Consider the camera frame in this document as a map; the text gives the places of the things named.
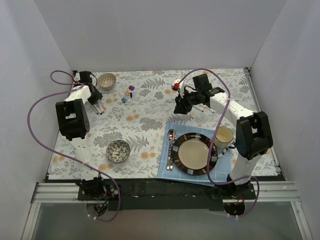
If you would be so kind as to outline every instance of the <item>wicker bowl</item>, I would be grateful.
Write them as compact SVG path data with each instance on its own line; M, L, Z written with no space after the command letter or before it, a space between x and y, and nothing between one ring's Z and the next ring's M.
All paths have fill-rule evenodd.
M98 77L98 85L106 90L111 89L116 83L116 76L112 73L104 73Z

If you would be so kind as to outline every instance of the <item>decorative plate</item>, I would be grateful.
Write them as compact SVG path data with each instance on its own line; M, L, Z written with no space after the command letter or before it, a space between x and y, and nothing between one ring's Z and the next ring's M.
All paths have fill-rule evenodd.
M192 176L207 174L207 159L211 140L200 133L191 132L180 136L173 144L171 157L175 165L184 173ZM211 150L210 171L218 160L215 145Z
M106 148L106 157L114 163L121 163L129 157L130 146L126 141L115 140Z
M116 76L112 73L104 73L98 77L98 85L104 89L110 89L116 83Z

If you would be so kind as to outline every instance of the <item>gray floor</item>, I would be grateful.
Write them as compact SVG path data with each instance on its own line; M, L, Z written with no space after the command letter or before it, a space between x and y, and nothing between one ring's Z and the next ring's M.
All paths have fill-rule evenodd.
M126 210L112 222L87 217L86 205L41 204L33 240L300 240L290 202L258 202L238 220L207 210Z

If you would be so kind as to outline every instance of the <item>floral tablecloth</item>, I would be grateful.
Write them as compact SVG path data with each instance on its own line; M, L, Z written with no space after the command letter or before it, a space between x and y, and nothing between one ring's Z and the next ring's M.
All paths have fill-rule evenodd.
M166 122L178 123L205 128L216 127L219 113L212 114L208 110L200 112L196 109L187 115L174 114L177 92L171 90L173 80L181 79L189 70L168 71L127 71L113 72L116 84L111 90L97 89L103 94L102 101L107 107L106 113L96 115L91 105L85 109L90 121L90 132L87 134L92 152L91 165L116 179L155 178L161 156ZM244 71L242 69L215 69L231 91L231 98L246 108L256 110ZM186 82L193 85L192 77L208 73L198 71L187 77ZM212 74L208 77L213 87L222 84ZM133 98L126 103L121 101L125 90L135 86ZM235 126L224 119L222 126L232 129ZM114 140L125 140L131 148L130 156L122 163L112 163L106 157L106 148ZM60 133L55 150L75 156L70 143ZM232 151L232 166L238 153ZM271 151L262 156L257 163L253 175L276 176L274 157ZM49 166L50 180L80 179L81 170L77 162L54 154Z

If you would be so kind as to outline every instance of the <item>wall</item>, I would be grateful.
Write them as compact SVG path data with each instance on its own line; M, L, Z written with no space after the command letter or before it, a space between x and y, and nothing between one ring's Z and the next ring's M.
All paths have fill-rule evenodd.
M73 70L250 67L286 0L34 0Z
M31 137L27 112L41 96L68 88L49 74L70 68L32 0L0 0L0 36L0 239L17 240L51 156ZM40 103L32 114L35 134L51 147L58 133L55 102L64 97Z
M287 0L252 66L281 169L298 187L313 239L320 239L319 11L317 0Z

